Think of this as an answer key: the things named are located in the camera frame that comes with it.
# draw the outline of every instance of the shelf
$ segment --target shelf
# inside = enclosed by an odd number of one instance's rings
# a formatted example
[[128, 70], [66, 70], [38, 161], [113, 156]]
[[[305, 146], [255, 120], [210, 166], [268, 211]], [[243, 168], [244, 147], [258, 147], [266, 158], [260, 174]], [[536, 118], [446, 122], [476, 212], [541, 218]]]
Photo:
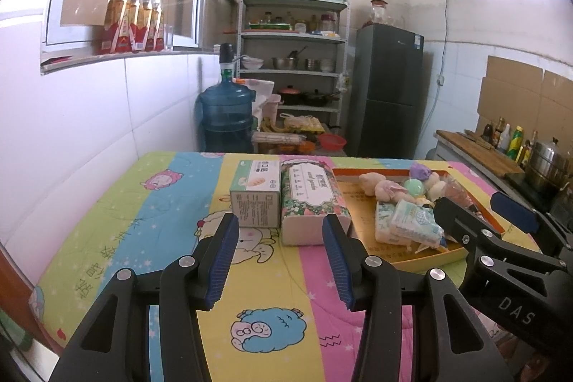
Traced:
[[307, 33], [291, 33], [285, 31], [284, 33], [279, 32], [265, 32], [261, 31], [249, 31], [242, 32], [241, 36], [245, 39], [285, 39], [294, 41], [308, 41], [315, 43], [326, 43], [326, 44], [343, 44], [345, 40], [342, 38], [329, 38], [322, 37], [320, 35], [309, 35]]
[[330, 77], [330, 78], [338, 78], [338, 74], [336, 73], [327, 73], [327, 72], [316, 72], [310, 70], [275, 70], [274, 68], [258, 68], [256, 70], [251, 70], [247, 68], [242, 68], [239, 70], [239, 73], [279, 73], [279, 74], [290, 74], [290, 75], [316, 75], [317, 77]]
[[331, 12], [342, 12], [348, 7], [348, 3], [333, 0], [243, 0], [243, 3], [251, 6], [279, 5], [284, 7], [317, 9]]
[[339, 113], [339, 110], [337, 108], [333, 108], [333, 107], [318, 107], [318, 106], [285, 106], [280, 105], [279, 109], [283, 109], [283, 110], [307, 110], [310, 112], [332, 112], [332, 113]]

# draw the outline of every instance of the pink cartoon sheep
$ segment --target pink cartoon sheep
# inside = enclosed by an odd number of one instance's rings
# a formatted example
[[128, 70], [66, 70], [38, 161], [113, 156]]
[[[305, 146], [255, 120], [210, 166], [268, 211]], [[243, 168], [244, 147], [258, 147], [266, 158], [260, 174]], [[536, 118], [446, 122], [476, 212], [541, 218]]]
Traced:
[[182, 173], [177, 173], [173, 170], [164, 170], [156, 173], [153, 177], [145, 180], [145, 183], [141, 183], [146, 189], [159, 190], [160, 188], [168, 187], [173, 185], [177, 180], [181, 180], [183, 177]]

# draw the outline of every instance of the black refrigerator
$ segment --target black refrigerator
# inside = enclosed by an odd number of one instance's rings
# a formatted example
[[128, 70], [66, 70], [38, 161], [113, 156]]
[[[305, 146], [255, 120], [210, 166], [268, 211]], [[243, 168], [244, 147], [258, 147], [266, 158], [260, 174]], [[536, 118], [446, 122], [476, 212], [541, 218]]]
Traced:
[[349, 156], [414, 156], [424, 104], [423, 45], [421, 35], [393, 26], [358, 30], [346, 132]]

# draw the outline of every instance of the white bottle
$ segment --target white bottle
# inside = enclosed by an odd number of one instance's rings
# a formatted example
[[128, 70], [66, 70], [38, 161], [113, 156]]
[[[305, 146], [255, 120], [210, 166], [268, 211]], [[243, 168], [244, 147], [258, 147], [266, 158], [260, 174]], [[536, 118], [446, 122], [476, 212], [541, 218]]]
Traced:
[[501, 132], [500, 142], [497, 144], [497, 150], [505, 154], [511, 142], [511, 134], [509, 134], [509, 124], [505, 124], [505, 130]]

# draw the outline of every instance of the wooden cutting board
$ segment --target wooden cutting board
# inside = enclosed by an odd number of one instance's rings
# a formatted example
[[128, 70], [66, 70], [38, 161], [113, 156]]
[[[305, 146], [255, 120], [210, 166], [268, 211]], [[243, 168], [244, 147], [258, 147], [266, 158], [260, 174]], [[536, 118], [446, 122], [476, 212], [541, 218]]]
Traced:
[[502, 179], [506, 173], [523, 173], [523, 170], [509, 157], [495, 149], [486, 149], [464, 136], [445, 130], [436, 130], [436, 135], [452, 143], [455, 147], [475, 159], [496, 177]]

